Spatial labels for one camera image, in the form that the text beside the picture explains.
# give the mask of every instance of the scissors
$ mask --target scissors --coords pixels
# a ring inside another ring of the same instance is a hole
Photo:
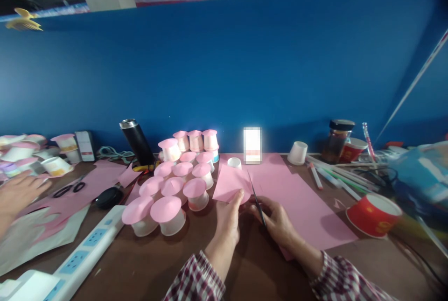
[[[69,192],[72,188],[73,188],[73,192],[78,192],[80,191],[82,188],[85,187],[85,182],[82,182],[82,179],[85,178],[86,175],[81,176],[80,178],[78,178],[78,181],[75,184],[70,184],[66,187],[63,187],[61,189],[59,189],[57,192],[55,192],[53,194],[54,198],[59,198],[64,196],[67,192]]]
[[[249,175],[249,180],[251,180],[252,191],[253,191],[253,195],[255,196],[255,204],[257,205],[258,212],[260,213],[261,221],[263,222],[264,227],[266,227],[266,221],[265,221],[265,218],[263,217],[263,210],[261,209],[260,203],[258,203],[257,194],[255,193],[255,189],[253,188],[251,175],[249,174],[249,172],[247,172],[247,173]]]

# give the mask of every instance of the table surface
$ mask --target table surface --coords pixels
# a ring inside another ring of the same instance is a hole
[[[288,165],[316,191],[329,207],[359,236],[359,240],[327,250],[331,256],[342,255],[349,259],[371,282],[400,300],[432,300],[437,284],[421,263],[409,256],[393,237],[377,240],[363,236],[347,221],[344,207],[354,200],[341,189],[334,189],[322,181],[324,190],[317,190],[311,172],[305,166]],[[213,177],[217,178],[218,163]],[[75,171],[60,179],[52,179],[53,192],[94,169],[92,163],[80,163]],[[215,186],[208,193],[213,196]],[[95,265],[74,301],[142,301],[160,300],[173,279],[193,253],[204,249],[212,239],[216,227],[215,202],[210,199],[207,208],[187,213],[187,222],[180,233],[165,237],[157,228],[146,237],[136,237],[125,225],[109,249]],[[73,243],[44,253],[5,274],[5,279],[17,279],[29,269],[53,273],[75,250],[81,241],[105,216],[94,204]],[[252,216],[240,218],[241,239],[236,247],[229,274],[225,281],[226,300],[315,300],[307,277],[295,261],[286,262],[277,245]],[[433,268],[442,275],[448,272],[447,260],[431,243],[414,239],[406,234],[402,238],[417,249]]]

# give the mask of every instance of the human hand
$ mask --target human hand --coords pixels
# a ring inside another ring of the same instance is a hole
[[[285,208],[280,203],[264,196],[258,196],[257,198],[261,207],[264,210],[269,210],[271,214],[269,217],[263,212],[263,217],[269,234],[279,246],[290,250],[293,247],[305,244],[305,240],[297,233]],[[255,203],[255,198],[251,197],[250,202]],[[249,212],[262,223],[260,213],[254,204],[249,207]]]
[[[23,172],[0,187],[0,213],[15,217],[33,200],[51,186],[51,182],[29,176],[30,170]]]
[[[233,246],[239,241],[238,216],[239,206],[244,197],[240,189],[230,203],[216,202],[217,226],[215,237],[222,241],[230,241]]]

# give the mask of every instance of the glass jar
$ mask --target glass jar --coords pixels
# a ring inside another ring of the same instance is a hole
[[[351,120],[336,119],[330,121],[330,133],[325,142],[321,159],[329,164],[339,162],[345,141],[350,137],[355,123]]]

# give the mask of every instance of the person's sleeve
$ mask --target person's sleeve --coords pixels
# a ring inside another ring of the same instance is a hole
[[[331,258],[323,253],[323,269],[319,277],[311,282],[317,299],[322,301],[397,301],[381,288],[370,283],[345,258]]]
[[[224,283],[201,251],[188,259],[163,300],[218,301],[223,297],[224,292]]]

